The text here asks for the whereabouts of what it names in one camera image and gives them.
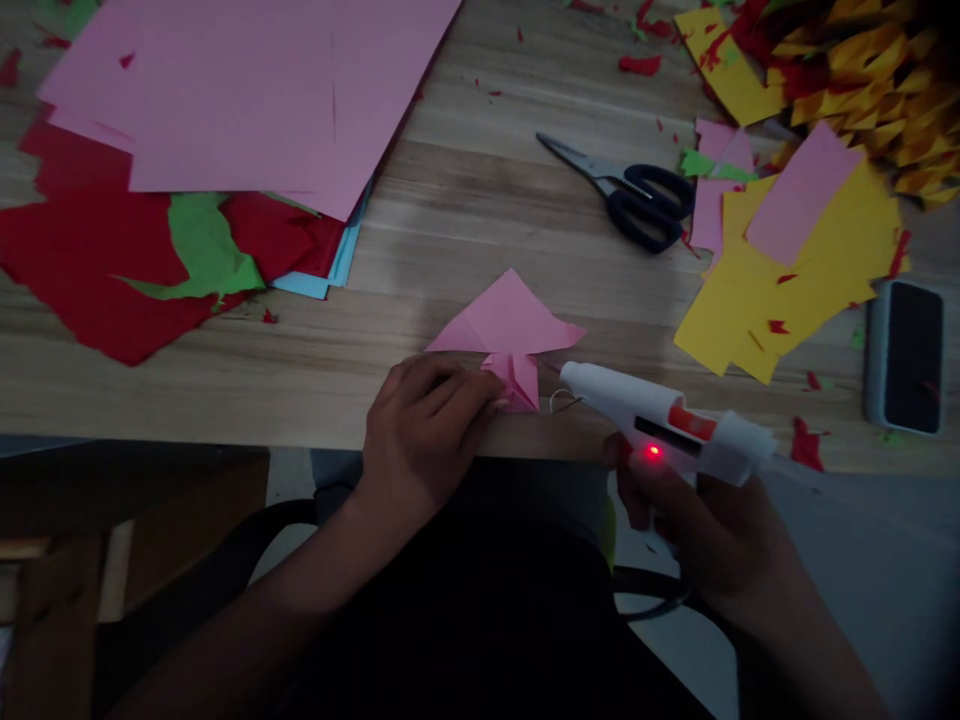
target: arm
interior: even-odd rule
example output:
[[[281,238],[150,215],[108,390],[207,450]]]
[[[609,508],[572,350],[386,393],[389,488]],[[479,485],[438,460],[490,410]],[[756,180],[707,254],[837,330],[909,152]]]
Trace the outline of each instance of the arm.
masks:
[[[621,440],[610,443],[611,460],[624,457]],[[759,643],[815,717],[889,717],[759,478],[735,488],[701,476],[694,490],[669,467],[630,455],[617,481],[631,525],[646,529],[649,505],[657,508],[697,590]]]
[[[335,614],[439,511],[494,414],[500,381],[440,356],[394,367],[367,417],[364,475],[300,548],[180,648],[110,718],[260,713]]]

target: black scissor handle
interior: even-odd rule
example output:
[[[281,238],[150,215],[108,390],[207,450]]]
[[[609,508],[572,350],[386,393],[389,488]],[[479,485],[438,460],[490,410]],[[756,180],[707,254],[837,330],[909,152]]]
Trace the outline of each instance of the black scissor handle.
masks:
[[[607,197],[607,214],[621,233],[653,255],[671,247],[683,234],[680,223],[661,212],[656,203],[626,190],[615,190]],[[659,231],[662,239],[644,226]]]
[[[631,165],[624,170],[623,177],[650,195],[652,199],[648,202],[653,203],[657,209],[674,220],[683,220],[693,212],[695,197],[693,185],[676,173],[656,165]],[[672,192],[677,197],[676,201],[664,195],[650,183],[656,183]]]

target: person's left hand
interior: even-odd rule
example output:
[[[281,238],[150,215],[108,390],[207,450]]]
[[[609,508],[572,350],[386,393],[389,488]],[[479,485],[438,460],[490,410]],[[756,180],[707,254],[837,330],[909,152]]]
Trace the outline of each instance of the person's left hand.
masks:
[[[493,373],[442,355],[393,367],[367,415],[357,499],[419,530],[457,489],[505,404],[502,392]]]

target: hand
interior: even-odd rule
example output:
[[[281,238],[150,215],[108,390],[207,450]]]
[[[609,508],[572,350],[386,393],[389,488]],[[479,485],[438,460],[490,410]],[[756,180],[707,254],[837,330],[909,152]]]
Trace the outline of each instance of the hand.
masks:
[[[608,464],[631,527],[657,509],[694,586],[721,615],[759,639],[791,627],[822,600],[760,479],[737,488],[705,475],[694,490],[672,468],[608,438]]]
[[[477,454],[503,384],[442,355],[391,368],[367,414],[359,500],[416,532],[444,506]]]

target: blue paper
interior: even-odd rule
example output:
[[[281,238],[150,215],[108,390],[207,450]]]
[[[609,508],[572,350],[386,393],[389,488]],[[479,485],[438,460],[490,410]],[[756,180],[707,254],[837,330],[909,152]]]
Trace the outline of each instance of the blue paper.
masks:
[[[343,230],[340,247],[337,248],[333,265],[330,267],[330,277],[325,280],[315,275],[292,272],[274,280],[273,287],[298,295],[317,298],[318,300],[326,300],[327,291],[331,287],[346,287],[347,280],[350,279],[350,267],[353,265],[353,254],[357,249],[357,237],[360,235],[360,226],[363,224],[363,216],[367,212],[367,201],[370,199],[372,188],[373,182],[371,181],[367,184],[367,189],[363,193],[360,204],[353,211],[350,221]]]

